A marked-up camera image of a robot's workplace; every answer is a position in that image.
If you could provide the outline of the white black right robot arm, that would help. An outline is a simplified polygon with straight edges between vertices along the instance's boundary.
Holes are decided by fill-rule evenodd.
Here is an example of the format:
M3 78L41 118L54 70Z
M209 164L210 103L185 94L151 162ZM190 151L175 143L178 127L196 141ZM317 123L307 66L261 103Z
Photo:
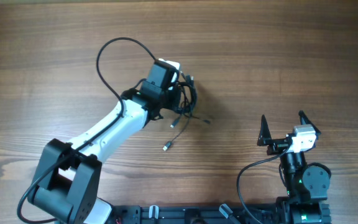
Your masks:
M318 162L307 163L305 153L316 147L321 131L303 111L300 124L284 138L273 139L265 116L261 117L258 146L267 146L267 155L280 158L279 173L287 190L276 199L277 223L331 223L328 190L331 170Z

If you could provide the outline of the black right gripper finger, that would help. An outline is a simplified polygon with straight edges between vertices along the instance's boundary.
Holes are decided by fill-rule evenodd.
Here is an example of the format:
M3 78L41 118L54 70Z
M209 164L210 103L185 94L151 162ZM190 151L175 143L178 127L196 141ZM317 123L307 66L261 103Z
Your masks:
M310 125L312 125L313 129L315 130L317 136L319 136L321 134L321 131L308 119L307 115L305 114L305 112L303 110L300 110L298 112L298 115L300 117L301 125L310 124Z
M267 123L267 119L263 114L261 116L261 124L260 124L260 132L257 140L258 146L268 146L272 144L272 137L270 134L269 126Z

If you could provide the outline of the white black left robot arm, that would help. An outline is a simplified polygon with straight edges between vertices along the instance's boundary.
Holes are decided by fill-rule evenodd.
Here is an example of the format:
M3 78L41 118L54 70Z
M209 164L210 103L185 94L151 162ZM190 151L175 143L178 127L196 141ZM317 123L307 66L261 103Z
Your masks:
M160 110L184 114L180 85L193 87L193 79L180 82L180 64L157 59L147 78L122 93L115 108L85 133L68 142L51 140L43 149L31 186L20 199L52 216L53 223L114 223L120 216L98 198L102 165L130 136Z

